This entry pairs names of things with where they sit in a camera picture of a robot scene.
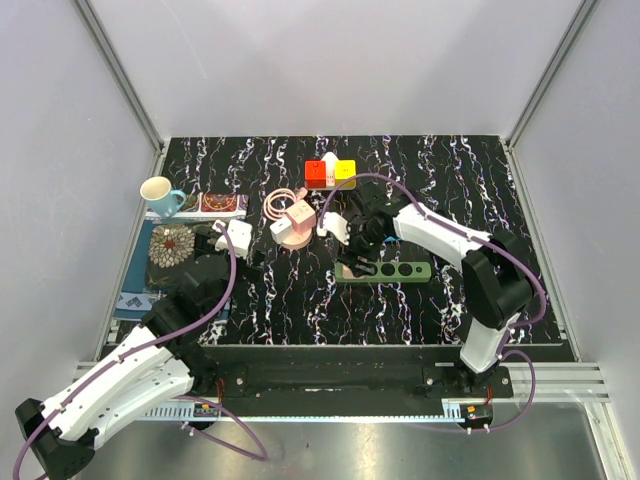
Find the pink cube socket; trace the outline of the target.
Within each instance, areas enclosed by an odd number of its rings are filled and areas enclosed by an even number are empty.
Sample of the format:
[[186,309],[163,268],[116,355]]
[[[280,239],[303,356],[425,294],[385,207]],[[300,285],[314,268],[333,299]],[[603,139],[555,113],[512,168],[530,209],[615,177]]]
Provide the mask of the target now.
[[295,202],[285,210],[285,214],[297,234],[305,234],[316,225],[316,212],[305,200]]
[[346,278],[361,278],[369,275],[369,271],[366,265],[344,266],[343,275]]

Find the green power strip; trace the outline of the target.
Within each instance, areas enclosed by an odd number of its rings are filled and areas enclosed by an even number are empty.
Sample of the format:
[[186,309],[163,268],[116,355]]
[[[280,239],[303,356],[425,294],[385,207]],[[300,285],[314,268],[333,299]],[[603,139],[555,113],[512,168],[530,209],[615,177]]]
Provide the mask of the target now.
[[339,283],[428,283],[432,277],[429,262],[375,262],[360,276],[339,262],[334,267]]

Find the round pink power strip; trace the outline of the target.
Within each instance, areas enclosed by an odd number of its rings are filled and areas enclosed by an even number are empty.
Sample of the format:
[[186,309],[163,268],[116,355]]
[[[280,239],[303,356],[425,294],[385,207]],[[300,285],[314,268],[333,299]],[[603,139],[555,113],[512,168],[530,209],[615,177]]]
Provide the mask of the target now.
[[292,232],[287,235],[281,242],[281,246],[288,250],[299,250],[306,247],[312,239],[312,231],[308,230],[305,233]]

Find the pink cube socket front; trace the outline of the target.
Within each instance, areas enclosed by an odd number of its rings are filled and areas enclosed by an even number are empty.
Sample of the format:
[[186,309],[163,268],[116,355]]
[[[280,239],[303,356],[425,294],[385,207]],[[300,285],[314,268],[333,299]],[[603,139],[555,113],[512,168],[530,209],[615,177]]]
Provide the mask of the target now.
[[316,225],[316,212],[305,200],[295,202],[285,210],[285,214],[297,234],[305,234]]

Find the yellow cube socket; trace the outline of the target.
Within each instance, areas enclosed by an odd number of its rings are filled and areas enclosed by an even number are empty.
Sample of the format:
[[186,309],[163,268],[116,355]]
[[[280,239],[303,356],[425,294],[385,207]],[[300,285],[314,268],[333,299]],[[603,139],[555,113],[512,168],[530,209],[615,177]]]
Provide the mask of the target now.
[[357,181],[353,177],[357,174],[356,161],[353,159],[337,160],[334,166],[336,188],[353,190]]

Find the red cube socket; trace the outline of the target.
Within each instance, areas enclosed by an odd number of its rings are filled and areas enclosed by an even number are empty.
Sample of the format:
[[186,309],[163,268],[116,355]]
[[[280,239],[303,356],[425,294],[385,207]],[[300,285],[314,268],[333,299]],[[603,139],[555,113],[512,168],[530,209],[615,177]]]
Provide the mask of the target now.
[[326,187],[326,163],[322,160],[308,160],[304,165],[305,187],[309,190],[324,189]]

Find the white triangular power strip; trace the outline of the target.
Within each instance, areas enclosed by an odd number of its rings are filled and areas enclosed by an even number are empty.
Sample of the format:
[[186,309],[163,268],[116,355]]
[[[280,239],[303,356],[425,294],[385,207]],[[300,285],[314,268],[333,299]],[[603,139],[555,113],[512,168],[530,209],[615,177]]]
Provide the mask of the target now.
[[333,152],[327,152],[321,161],[325,165],[325,186],[323,190],[333,190],[336,185],[335,171],[338,157]]

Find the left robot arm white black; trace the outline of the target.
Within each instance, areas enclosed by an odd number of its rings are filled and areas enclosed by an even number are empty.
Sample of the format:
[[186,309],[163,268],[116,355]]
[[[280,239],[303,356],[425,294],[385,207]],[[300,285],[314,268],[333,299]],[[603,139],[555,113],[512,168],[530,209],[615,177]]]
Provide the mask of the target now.
[[33,454],[44,477],[70,479],[153,408],[173,399],[200,403],[222,390],[217,363],[198,338],[231,297],[238,261],[232,245],[227,251],[193,261],[179,286],[80,379],[44,401],[29,398],[16,408],[24,443],[13,478]]

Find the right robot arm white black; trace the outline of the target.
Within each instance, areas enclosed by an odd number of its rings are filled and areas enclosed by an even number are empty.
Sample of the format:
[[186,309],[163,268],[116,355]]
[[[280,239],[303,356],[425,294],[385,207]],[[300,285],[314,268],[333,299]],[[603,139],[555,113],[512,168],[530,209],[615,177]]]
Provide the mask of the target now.
[[404,186],[390,197],[378,186],[379,174],[358,175],[350,193],[355,213],[345,218],[324,208],[318,220],[342,245],[338,260],[355,276],[372,271],[380,246],[393,237],[417,245],[454,267],[462,276],[472,321],[460,351],[454,384],[476,396],[490,383],[489,371],[502,359],[508,333],[524,325],[522,315],[534,299],[546,300],[538,277],[521,260],[519,240],[508,231],[481,232],[435,213]]

